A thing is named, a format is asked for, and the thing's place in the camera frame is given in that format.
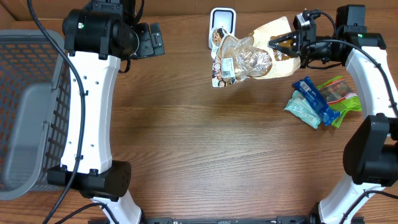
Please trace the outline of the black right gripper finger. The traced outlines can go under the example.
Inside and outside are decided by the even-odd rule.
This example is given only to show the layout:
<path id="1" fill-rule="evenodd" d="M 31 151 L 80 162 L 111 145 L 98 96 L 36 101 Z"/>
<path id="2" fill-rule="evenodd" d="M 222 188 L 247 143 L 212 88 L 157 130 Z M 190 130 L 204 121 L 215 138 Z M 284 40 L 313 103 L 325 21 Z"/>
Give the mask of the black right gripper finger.
<path id="1" fill-rule="evenodd" d="M 298 47 L 300 43 L 300 31 L 289 32 L 277 36 L 272 36 L 268 42 L 271 48 L 276 47 Z"/>
<path id="2" fill-rule="evenodd" d="M 286 54 L 293 58 L 300 56 L 300 50 L 296 45 L 293 46 L 276 45 L 273 47 L 273 49 L 278 50 L 279 52 L 282 52 L 283 54 Z"/>

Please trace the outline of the blue snack bar wrapper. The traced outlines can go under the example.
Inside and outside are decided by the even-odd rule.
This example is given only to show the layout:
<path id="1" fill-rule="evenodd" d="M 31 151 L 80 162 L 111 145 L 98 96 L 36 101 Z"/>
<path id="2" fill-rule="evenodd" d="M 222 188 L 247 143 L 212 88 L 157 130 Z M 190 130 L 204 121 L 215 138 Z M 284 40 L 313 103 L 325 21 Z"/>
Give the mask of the blue snack bar wrapper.
<path id="1" fill-rule="evenodd" d="M 330 126 L 340 116 L 339 111 L 330 108 L 310 77 L 305 77 L 295 82 L 293 87 L 305 97 L 310 107 L 319 115 L 325 126 Z"/>

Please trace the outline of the green candy bag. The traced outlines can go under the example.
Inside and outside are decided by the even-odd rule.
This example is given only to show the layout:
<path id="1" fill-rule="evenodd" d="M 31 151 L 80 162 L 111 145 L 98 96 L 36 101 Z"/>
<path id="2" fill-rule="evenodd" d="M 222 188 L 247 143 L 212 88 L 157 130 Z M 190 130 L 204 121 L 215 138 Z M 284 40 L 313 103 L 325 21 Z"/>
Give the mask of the green candy bag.
<path id="1" fill-rule="evenodd" d="M 350 88 L 342 76 L 337 76 L 318 85 L 317 90 L 331 109 L 340 112 L 332 125 L 339 128 L 349 111 L 362 111 L 359 96 Z"/>

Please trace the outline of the teal tissue pack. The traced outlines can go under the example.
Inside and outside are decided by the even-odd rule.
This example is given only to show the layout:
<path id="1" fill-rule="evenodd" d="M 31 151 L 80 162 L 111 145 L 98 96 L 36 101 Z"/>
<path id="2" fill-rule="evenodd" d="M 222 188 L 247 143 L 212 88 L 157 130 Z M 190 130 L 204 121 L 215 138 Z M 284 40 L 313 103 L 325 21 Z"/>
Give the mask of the teal tissue pack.
<path id="1" fill-rule="evenodd" d="M 314 129 L 317 129 L 321 123 L 319 115 L 316 114 L 305 97 L 297 90 L 293 92 L 292 98 L 287 102 L 284 109 L 291 112 Z"/>

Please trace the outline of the brown nut snack bag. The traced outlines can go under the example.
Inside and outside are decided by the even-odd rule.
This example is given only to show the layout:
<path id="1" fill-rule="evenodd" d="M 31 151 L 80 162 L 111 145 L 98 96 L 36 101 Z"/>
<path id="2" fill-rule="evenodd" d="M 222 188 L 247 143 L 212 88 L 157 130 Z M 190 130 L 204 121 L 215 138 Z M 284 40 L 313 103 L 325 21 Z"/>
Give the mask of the brown nut snack bag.
<path id="1" fill-rule="evenodd" d="M 247 78 L 263 80 L 292 75 L 299 69 L 300 59 L 268 46 L 269 41 L 289 32 L 291 28 L 285 16 L 258 27 L 242 39 L 224 28 L 212 29 L 212 86 L 223 88 Z"/>

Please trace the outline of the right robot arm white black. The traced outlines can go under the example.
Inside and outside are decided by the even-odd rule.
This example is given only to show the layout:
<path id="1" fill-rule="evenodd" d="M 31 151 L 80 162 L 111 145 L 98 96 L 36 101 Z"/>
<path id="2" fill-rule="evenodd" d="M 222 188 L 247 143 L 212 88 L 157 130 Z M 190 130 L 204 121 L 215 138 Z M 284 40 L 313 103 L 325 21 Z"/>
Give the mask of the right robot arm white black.
<path id="1" fill-rule="evenodd" d="M 356 85 L 363 122 L 343 151 L 345 170 L 332 192 L 316 203 L 306 217 L 291 217 L 294 223 L 362 223 L 359 209 L 376 194 L 397 181 L 397 88 L 387 64 L 386 44 L 379 33 L 365 26 L 363 5 L 341 6 L 332 20 L 333 35 L 317 35 L 321 11 L 303 11 L 295 16 L 294 31 L 269 41 L 268 45 L 305 68 L 314 60 L 328 69 L 346 68 Z"/>

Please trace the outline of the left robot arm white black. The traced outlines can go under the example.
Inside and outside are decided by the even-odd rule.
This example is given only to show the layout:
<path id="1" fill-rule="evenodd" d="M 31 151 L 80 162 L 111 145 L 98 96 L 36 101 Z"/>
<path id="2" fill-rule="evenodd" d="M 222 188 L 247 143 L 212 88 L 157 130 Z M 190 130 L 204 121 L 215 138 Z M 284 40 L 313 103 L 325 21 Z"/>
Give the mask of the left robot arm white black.
<path id="1" fill-rule="evenodd" d="M 146 220 L 129 192 L 131 165 L 113 159 L 109 140 L 121 62 L 164 54 L 159 25 L 142 23 L 142 13 L 134 1 L 92 1 L 63 21 L 71 84 L 67 142 L 47 181 L 89 198 L 106 223 Z"/>

